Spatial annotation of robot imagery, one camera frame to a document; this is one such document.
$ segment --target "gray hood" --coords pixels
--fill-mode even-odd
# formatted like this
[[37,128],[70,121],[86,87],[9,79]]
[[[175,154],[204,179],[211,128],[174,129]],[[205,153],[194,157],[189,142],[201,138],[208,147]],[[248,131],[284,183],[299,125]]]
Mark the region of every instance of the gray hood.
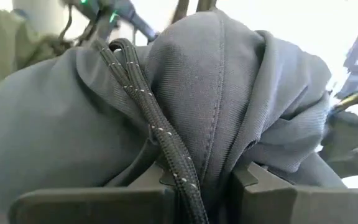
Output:
[[[341,185],[328,167],[311,174],[326,166],[313,152],[328,113],[330,73],[320,58],[221,11],[178,21],[138,53],[194,160],[207,209],[242,154],[294,182]],[[0,83],[0,211],[31,190],[103,185],[146,137],[139,109],[95,49],[12,74]],[[300,170],[310,178],[300,180],[308,156],[314,162]]]

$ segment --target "seam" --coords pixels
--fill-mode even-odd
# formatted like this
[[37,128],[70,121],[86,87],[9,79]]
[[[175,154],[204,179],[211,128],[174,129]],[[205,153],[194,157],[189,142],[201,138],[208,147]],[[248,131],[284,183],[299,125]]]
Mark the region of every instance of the seam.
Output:
[[211,160],[211,153],[212,148],[214,144],[215,139],[215,132],[218,127],[218,118],[219,118],[219,112],[221,109],[221,102],[222,102],[222,95],[223,95],[223,82],[224,82],[224,59],[225,59],[225,53],[224,53],[224,27],[223,27],[223,20],[216,14],[214,15],[219,20],[219,28],[220,28],[220,41],[219,41],[219,51],[220,51],[220,58],[219,58],[219,78],[218,78],[218,89],[216,92],[216,101],[214,105],[214,111],[212,115],[212,121],[211,126],[209,128],[208,132],[208,142],[206,145],[206,149],[204,150],[204,160],[203,165],[201,166],[201,177],[200,177],[200,186],[203,185],[204,179],[209,167],[209,161]]

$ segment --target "green led light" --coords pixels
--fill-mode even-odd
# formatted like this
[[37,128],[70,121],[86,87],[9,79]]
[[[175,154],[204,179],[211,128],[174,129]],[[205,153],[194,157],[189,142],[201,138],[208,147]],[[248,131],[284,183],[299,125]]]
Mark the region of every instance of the green led light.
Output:
[[114,11],[112,14],[111,14],[111,17],[110,17],[110,22],[114,21],[114,18],[117,16],[117,11]]

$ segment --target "black strap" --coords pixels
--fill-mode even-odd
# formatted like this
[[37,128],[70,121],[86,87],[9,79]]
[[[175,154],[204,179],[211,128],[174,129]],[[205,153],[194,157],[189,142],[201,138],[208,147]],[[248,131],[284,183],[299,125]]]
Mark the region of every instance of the black strap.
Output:
[[[116,39],[109,47],[102,41],[97,41],[95,44],[108,63],[112,75],[137,103],[149,122],[151,132],[160,144],[174,177],[176,188],[188,215],[187,223],[208,223],[194,163],[183,141],[162,113],[140,69],[134,46],[127,39]],[[121,49],[124,55],[122,63],[113,54],[113,51],[118,49]]]

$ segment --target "olive green fabric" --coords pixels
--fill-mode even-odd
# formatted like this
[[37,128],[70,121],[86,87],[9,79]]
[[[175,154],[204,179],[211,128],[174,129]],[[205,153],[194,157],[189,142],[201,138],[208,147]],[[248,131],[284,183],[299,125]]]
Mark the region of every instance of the olive green fabric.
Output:
[[23,18],[0,10],[0,81],[22,68],[57,56],[52,36],[40,36]]

